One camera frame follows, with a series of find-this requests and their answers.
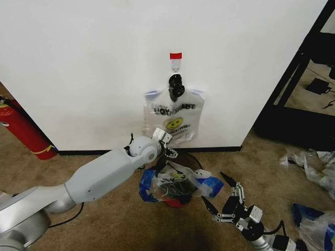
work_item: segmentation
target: crumpled plastic bag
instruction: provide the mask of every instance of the crumpled plastic bag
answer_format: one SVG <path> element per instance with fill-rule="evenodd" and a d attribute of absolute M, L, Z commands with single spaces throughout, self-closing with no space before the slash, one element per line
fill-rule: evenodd
<path fill-rule="evenodd" d="M 139 193 L 144 201 L 158 202 L 184 197 L 213 198 L 224 186 L 221 180 L 203 169 L 192 170 L 172 161 L 157 171 L 149 168 L 144 171 Z"/>
<path fill-rule="evenodd" d="M 299 236 L 309 251 L 334 251 L 335 212 L 326 212 L 315 220 L 303 218 Z"/>
<path fill-rule="evenodd" d="M 308 180 L 324 187 L 329 192 L 330 197 L 335 200 L 334 158 L 335 152 L 301 151 L 293 153 L 287 150 L 286 155 L 280 158 L 280 165 L 285 168 L 288 168 L 289 164 L 298 165 L 305 172 Z"/>

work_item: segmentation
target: white wall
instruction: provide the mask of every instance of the white wall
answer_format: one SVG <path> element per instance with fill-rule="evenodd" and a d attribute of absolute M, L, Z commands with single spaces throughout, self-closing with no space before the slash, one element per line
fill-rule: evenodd
<path fill-rule="evenodd" d="M 240 146 L 325 2 L 4 0 L 0 81 L 58 149 L 113 149 L 183 52 L 184 84 L 207 97 L 182 147 Z"/>

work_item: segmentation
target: red tape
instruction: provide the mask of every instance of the red tape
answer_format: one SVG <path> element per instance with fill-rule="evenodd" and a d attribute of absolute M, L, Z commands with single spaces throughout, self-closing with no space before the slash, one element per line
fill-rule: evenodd
<path fill-rule="evenodd" d="M 170 59 L 182 59 L 182 53 L 170 53 Z"/>

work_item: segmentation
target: blue plastic bag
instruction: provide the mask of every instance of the blue plastic bag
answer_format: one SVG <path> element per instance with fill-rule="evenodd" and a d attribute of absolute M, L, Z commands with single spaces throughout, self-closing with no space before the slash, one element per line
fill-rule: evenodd
<path fill-rule="evenodd" d="M 335 212 L 293 204 L 293 215 L 309 251 L 335 251 Z"/>

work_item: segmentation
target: plastic bag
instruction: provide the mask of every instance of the plastic bag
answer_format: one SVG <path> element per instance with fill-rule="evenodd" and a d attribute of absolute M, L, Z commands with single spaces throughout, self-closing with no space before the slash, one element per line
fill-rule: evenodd
<path fill-rule="evenodd" d="M 139 193 L 144 201 L 157 202 L 183 197 L 213 198 L 224 186 L 211 172 L 192 169 L 166 161 L 161 171 L 153 168 L 144 171 Z"/>
<path fill-rule="evenodd" d="M 304 218 L 299 236 L 309 251 L 335 250 L 335 212 L 326 212 L 315 220 Z"/>
<path fill-rule="evenodd" d="M 296 154 L 287 150 L 280 158 L 280 165 L 288 168 L 289 163 L 298 165 L 306 174 L 308 180 L 324 187 L 330 197 L 335 200 L 335 170 L 334 153 L 304 152 Z"/>
<path fill-rule="evenodd" d="M 200 92 L 185 89 L 182 96 L 172 101 L 169 89 L 146 93 L 143 134 L 151 136 L 156 127 L 171 134 L 170 147 L 190 141 L 198 134 L 204 100 Z"/>

